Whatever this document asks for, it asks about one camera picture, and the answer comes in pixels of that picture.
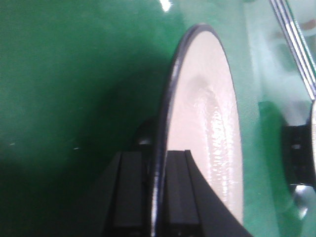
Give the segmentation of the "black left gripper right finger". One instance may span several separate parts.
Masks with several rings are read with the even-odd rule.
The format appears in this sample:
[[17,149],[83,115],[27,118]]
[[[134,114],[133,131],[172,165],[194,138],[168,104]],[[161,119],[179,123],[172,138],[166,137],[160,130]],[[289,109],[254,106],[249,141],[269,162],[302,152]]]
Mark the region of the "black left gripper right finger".
[[199,171],[189,150],[169,151],[164,237],[249,237]]

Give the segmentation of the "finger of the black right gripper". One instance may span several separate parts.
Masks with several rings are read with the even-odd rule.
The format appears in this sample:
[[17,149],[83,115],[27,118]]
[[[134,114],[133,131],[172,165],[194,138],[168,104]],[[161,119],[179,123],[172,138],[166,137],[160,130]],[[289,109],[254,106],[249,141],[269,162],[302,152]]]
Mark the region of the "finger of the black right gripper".
[[316,161],[310,125],[282,128],[282,161],[289,185],[316,186]]

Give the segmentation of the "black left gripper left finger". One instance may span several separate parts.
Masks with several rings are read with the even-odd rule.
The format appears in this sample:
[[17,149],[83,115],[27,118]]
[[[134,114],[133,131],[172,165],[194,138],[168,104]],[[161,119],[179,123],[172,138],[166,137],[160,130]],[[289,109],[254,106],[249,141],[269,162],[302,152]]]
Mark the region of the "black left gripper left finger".
[[101,237],[147,236],[147,157],[141,151],[117,152],[109,163],[107,205]]

